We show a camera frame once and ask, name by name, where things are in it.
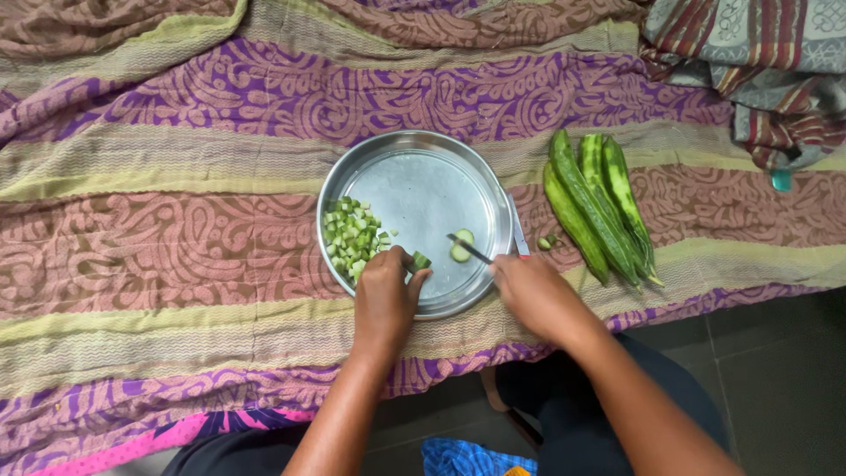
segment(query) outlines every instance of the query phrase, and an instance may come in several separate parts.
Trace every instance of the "knife blade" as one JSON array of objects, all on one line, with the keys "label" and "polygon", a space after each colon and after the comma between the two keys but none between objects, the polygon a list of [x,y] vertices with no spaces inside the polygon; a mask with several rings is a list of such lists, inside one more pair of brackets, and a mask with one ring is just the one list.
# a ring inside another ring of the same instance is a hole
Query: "knife blade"
[{"label": "knife blade", "polygon": [[481,254],[478,250],[476,250],[474,247],[470,246],[466,241],[462,240],[461,238],[458,238],[456,235],[453,235],[452,233],[450,233],[449,235],[447,235],[447,238],[452,240],[453,243],[455,243],[456,245],[461,246],[462,248],[467,250],[471,255],[478,257],[484,264],[493,263],[493,261],[491,261],[491,259],[489,257]]},{"label": "knife blade", "polygon": [[511,217],[514,221],[514,242],[517,243],[517,253],[520,256],[529,256],[529,245],[523,235],[523,227],[520,226],[520,217],[517,215],[517,207],[514,205],[514,197],[508,194],[508,205],[511,207]]}]

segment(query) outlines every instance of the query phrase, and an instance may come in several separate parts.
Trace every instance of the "hand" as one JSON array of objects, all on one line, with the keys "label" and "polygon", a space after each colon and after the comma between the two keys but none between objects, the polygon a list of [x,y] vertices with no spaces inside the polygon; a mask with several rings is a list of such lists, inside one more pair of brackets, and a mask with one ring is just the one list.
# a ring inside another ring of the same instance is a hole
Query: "hand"
[{"label": "hand", "polygon": [[499,255],[491,271],[505,306],[541,339],[566,349],[589,333],[607,334],[602,321],[543,259]]},{"label": "hand", "polygon": [[414,259],[401,246],[377,253],[367,263],[355,288],[353,349],[391,364],[409,338],[420,288],[432,273],[421,269],[405,284],[403,265]]}]

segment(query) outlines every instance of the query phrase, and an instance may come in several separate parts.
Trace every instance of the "steel plate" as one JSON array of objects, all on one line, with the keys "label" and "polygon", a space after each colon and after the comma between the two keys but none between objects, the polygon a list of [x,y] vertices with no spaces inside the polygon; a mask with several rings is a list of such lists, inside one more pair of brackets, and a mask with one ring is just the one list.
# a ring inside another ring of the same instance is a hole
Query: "steel plate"
[{"label": "steel plate", "polygon": [[[479,301],[493,279],[484,263],[456,263],[447,233],[466,228],[488,257],[511,252],[512,217],[505,191],[485,160],[462,142],[425,130],[372,137],[349,149],[323,184],[317,223],[330,203],[349,195],[371,203],[382,228],[396,229],[393,244],[431,259],[434,274],[423,285],[416,319],[443,318]],[[338,283],[354,296],[352,282],[335,271],[318,226],[321,252]]]}]

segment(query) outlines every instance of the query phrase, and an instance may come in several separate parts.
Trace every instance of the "floor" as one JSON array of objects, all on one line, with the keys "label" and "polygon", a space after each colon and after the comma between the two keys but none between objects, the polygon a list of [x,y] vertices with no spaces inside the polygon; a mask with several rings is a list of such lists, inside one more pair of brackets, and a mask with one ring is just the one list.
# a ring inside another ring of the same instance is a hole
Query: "floor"
[{"label": "floor", "polygon": [[[846,474],[846,288],[628,334],[687,368],[711,394],[747,474]],[[434,435],[536,455],[469,374],[380,404],[362,474],[423,474],[420,443]],[[104,475],[158,475],[172,454]]]}]

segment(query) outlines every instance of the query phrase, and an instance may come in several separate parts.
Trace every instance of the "person's left hand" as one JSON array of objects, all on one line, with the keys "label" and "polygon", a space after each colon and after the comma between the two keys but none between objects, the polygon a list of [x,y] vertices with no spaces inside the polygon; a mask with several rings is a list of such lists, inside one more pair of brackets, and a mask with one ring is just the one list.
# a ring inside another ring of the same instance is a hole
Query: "person's left hand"
[{"label": "person's left hand", "polygon": [[409,338],[423,282],[432,273],[421,269],[405,284],[404,264],[413,258],[401,246],[377,253],[367,263],[355,287],[353,351],[392,364]]}]

